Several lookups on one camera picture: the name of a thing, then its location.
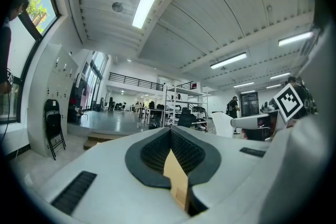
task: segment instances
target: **white table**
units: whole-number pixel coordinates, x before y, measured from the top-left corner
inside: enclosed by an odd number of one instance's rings
[[[132,114],[132,108],[140,108],[138,105],[131,105],[130,106],[130,114]]]
[[[149,120],[151,118],[151,111],[161,111],[161,121],[163,121],[163,109],[149,109],[149,108],[145,108],[145,117],[144,117],[144,122],[146,121],[146,111],[148,110],[148,124],[149,124]]]

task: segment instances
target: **doorway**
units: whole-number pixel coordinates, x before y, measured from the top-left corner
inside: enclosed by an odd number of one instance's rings
[[[240,103],[242,107],[242,117],[259,114],[259,99],[257,92],[241,94]]]

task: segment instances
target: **black cable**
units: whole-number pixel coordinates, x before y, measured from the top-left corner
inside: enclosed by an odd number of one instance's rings
[[[2,141],[3,141],[4,138],[5,138],[5,135],[6,135],[6,132],[7,132],[7,128],[8,128],[8,124],[9,124],[9,114],[10,114],[11,102],[10,102],[10,99],[9,99],[9,93],[8,93],[7,95],[8,95],[8,118],[7,118],[7,126],[6,126],[6,130],[5,130],[5,132],[4,132],[4,136],[1,138],[1,142],[0,142],[0,144],[2,144]]]

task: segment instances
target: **gray floor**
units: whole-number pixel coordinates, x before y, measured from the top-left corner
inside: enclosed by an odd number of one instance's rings
[[[144,123],[143,116],[128,111],[88,111],[88,116],[82,116],[80,126],[95,130],[105,130],[111,133],[139,133],[148,130],[147,120]]]
[[[59,146],[56,160],[52,157],[43,157],[32,150],[28,150],[9,163],[16,173],[17,179],[23,185],[38,191],[43,183],[62,167],[79,157],[85,152],[83,144],[85,137],[68,135],[66,150]]]

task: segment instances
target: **balcony railing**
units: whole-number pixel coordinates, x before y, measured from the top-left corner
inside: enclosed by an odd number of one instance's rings
[[[144,87],[156,91],[163,91],[163,85],[155,82],[150,82],[142,79],[136,79],[132,77],[127,77],[124,75],[116,74],[110,72],[109,80],[116,81],[120,83],[125,83],[133,86]]]
[[[195,81],[187,82],[181,85],[177,85],[176,87],[186,89],[186,90],[195,90],[197,89],[197,83]]]

